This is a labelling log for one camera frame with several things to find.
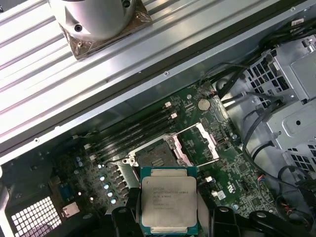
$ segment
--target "metal bracket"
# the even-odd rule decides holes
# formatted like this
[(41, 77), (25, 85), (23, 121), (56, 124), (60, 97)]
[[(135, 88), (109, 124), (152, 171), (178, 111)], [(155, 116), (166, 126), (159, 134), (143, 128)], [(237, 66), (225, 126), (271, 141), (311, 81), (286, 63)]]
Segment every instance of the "metal bracket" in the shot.
[(202, 137), (207, 140), (207, 142), (208, 142), (207, 147), (209, 148), (209, 150), (211, 151), (211, 153), (213, 155), (213, 160), (206, 163), (206, 164), (213, 163), (213, 162), (217, 161), (219, 159), (219, 155), (216, 151), (216, 142), (215, 142), (214, 138), (212, 137), (212, 135), (210, 135), (208, 132), (206, 132), (202, 123), (198, 122), (198, 123), (193, 124), (192, 126), (189, 126), (185, 129), (183, 129), (180, 132), (169, 133), (169, 134), (164, 134), (162, 136), (159, 136), (159, 137), (151, 140), (150, 142), (145, 143), (144, 145), (130, 151), (128, 153), (126, 159), (123, 160), (123, 163), (129, 164), (132, 167), (139, 166), (139, 164), (136, 161), (136, 153), (138, 151), (144, 149), (145, 147), (150, 146), (151, 144), (159, 141), (159, 140), (164, 140), (168, 143), (170, 149), (175, 153), (175, 155), (177, 157), (177, 162), (180, 166), (183, 166), (183, 167), (193, 166), (193, 163), (191, 163), (189, 161), (188, 156), (182, 152), (182, 145), (178, 139), (178, 135), (191, 129), (191, 128), (194, 128), (194, 127), (196, 127), (200, 131)]
[(10, 199), (9, 191), (5, 185), (0, 183), (0, 227), (5, 237), (14, 237), (11, 226), (5, 215), (5, 208)]

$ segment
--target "green circuit board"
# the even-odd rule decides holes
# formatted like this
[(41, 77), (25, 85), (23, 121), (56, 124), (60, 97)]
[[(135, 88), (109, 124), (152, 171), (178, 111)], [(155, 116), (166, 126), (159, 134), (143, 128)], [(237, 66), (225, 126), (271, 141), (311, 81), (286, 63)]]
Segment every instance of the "green circuit board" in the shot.
[[(161, 110), (167, 102), (170, 102), (171, 106), (165, 109), (164, 113), (176, 113), (176, 118), (146, 123), (146, 120), (154, 118), (152, 114)], [(144, 121), (144, 124), (140, 131), (137, 129), (141, 121)], [(205, 184), (205, 178), (210, 176), (212, 182), (207, 184), (207, 195), (212, 196), (217, 205), (233, 208), (242, 216), (247, 217), (254, 210), (276, 213), (276, 210), (263, 200), (258, 191), (258, 174), (243, 158), (238, 147), (240, 144), (238, 132), (221, 101), (217, 97), (206, 98), (198, 84), (184, 88), (108, 129), (98, 132), (91, 138), (86, 138), (84, 143), (79, 143), (72, 150), (56, 157), (57, 174), (61, 177), (62, 183), (74, 190), (69, 202), (75, 200), (81, 210), (87, 213), (95, 211), (102, 215), (113, 206), (111, 197), (107, 196), (109, 190), (103, 188), (105, 183), (111, 183), (110, 189), (117, 198), (115, 205), (122, 205), (126, 201), (126, 196), (121, 193), (122, 187), (118, 188), (118, 184), (115, 184), (117, 177), (113, 174), (119, 171), (126, 187), (139, 186), (135, 169), (123, 163), (122, 159), (127, 153), (162, 134), (177, 133), (196, 123), (201, 123), (211, 135), (219, 155), (217, 161), (203, 165), (212, 161), (213, 155), (207, 146), (208, 142), (199, 130), (192, 127), (178, 135), (183, 153), (188, 156), (193, 165), (198, 166), (198, 186)], [(147, 159), (149, 156), (170, 157), (163, 146), (161, 142), (152, 144), (141, 151), (139, 159), (141, 157)], [(78, 165), (77, 157), (80, 157), (82, 166)], [(167, 161), (168, 158), (158, 161), (157, 164)], [(100, 181), (101, 176), (105, 177), (104, 181)], [(265, 199), (273, 201), (264, 183), (261, 189)]]

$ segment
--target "ventilation grille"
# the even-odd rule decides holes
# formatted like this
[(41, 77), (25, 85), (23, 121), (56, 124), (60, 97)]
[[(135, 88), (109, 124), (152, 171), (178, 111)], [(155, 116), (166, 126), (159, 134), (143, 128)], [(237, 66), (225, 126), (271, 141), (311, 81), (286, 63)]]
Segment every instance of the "ventilation grille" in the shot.
[[(253, 64), (247, 69), (247, 72), (247, 80), (257, 93), (276, 95), (289, 89), (277, 63), (271, 55), (268, 55)], [(267, 108), (270, 105), (269, 100), (260, 98), (260, 101), (264, 108)]]
[(43, 237), (61, 224), (50, 197), (25, 208), (12, 217), (16, 237)]
[(311, 162), (311, 158), (306, 156), (300, 156), (300, 155), (294, 155), (291, 154), (291, 157), (297, 167), (300, 167), (304, 169), (305, 171), (312, 171), (315, 172), (315, 169), (313, 168), (313, 164)]
[(310, 151), (311, 151), (311, 153), (313, 155), (312, 161), (316, 165), (316, 146), (308, 145), (308, 148), (310, 149)]

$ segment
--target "circuit board component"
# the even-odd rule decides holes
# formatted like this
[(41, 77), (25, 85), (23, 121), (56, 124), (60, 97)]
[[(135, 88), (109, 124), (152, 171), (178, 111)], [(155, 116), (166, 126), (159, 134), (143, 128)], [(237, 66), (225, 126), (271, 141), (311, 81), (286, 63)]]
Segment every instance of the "circuit board component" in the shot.
[(190, 176), (195, 173), (195, 167), (142, 168), (145, 234), (197, 234), (197, 180)]
[[(219, 98), (206, 98), (193, 84), (56, 156), (60, 180), (52, 190), (58, 192), (57, 211), (76, 202), (80, 212), (102, 216), (125, 204), (129, 188), (139, 187), (142, 167), (195, 166), (197, 189), (216, 205), (244, 217), (255, 210), (276, 213), (268, 188), (261, 182), (259, 192), (258, 174), (232, 134), (238, 131)], [(150, 226), (163, 226), (147, 221), (148, 234)]]

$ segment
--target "sticker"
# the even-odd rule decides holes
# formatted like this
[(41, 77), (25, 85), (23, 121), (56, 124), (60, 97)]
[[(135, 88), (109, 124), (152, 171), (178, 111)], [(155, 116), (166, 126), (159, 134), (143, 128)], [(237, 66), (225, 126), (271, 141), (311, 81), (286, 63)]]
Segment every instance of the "sticker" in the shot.
[(218, 196), (218, 199), (219, 199), (219, 200), (223, 200), (223, 199), (226, 198), (226, 195), (225, 195), (225, 193), (224, 193), (223, 191), (219, 191), (219, 192), (217, 193), (217, 196)]
[(295, 21), (292, 21), (292, 26), (296, 26), (296, 25), (298, 25), (298, 24), (301, 24), (301, 23), (303, 23), (304, 22), (304, 19), (302, 18), (302, 19), (298, 19), (298, 20), (295, 20)]

